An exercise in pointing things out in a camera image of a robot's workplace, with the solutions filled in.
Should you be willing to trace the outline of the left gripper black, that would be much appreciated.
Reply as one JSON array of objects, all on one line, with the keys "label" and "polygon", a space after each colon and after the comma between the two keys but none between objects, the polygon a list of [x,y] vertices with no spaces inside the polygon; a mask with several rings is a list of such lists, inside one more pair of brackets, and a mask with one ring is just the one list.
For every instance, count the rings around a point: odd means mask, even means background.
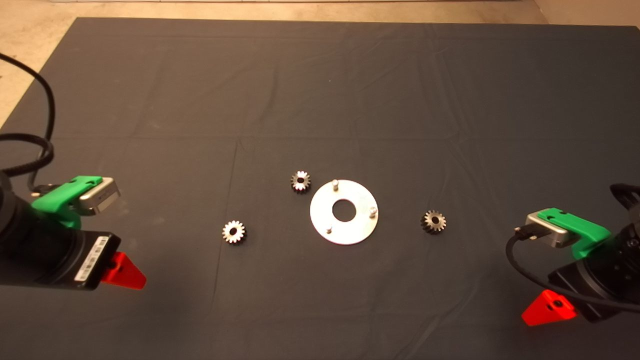
[{"label": "left gripper black", "polygon": [[94,291],[102,283],[142,290],[147,284],[143,272],[123,252],[122,239],[108,231],[74,230],[65,256],[32,287],[73,291]]}]

